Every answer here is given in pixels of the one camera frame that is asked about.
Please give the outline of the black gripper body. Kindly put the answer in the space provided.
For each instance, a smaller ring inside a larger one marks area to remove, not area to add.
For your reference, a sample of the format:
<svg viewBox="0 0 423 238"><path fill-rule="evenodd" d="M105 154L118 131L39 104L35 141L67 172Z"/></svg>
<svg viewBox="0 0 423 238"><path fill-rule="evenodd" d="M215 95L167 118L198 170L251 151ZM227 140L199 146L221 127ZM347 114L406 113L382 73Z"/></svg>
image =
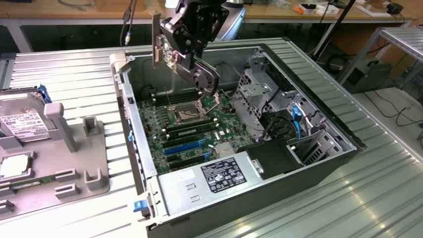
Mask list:
<svg viewBox="0 0 423 238"><path fill-rule="evenodd" d="M213 9L210 42L217 39L230 14L229 9L223 7L225 3L225 0L181 0L177 5L175 16L183 16L183 21L191 29L197 29L198 27L198 16L201 11L203 9Z"/></svg>

